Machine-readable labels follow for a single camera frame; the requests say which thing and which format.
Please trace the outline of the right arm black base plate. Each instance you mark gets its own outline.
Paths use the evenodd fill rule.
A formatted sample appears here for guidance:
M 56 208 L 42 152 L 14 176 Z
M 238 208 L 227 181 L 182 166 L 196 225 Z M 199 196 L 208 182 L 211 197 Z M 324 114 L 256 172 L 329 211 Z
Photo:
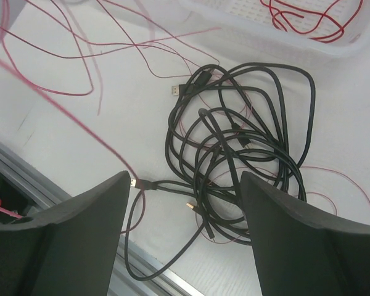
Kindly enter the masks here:
M 0 225 L 30 221 L 45 209 L 47 205 L 0 172 Z

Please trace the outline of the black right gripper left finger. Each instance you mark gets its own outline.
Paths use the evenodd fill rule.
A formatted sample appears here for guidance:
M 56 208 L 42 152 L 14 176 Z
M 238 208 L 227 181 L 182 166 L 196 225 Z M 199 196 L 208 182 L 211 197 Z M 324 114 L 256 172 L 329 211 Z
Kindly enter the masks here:
M 130 182 L 122 171 L 30 221 L 0 225 L 0 295 L 106 295 Z

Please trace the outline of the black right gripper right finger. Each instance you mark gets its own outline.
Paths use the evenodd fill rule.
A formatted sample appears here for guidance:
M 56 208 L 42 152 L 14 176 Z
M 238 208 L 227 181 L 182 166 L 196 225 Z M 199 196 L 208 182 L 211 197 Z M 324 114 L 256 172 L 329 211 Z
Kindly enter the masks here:
M 370 225 L 320 210 L 247 171 L 240 188 L 263 295 L 370 295 Z

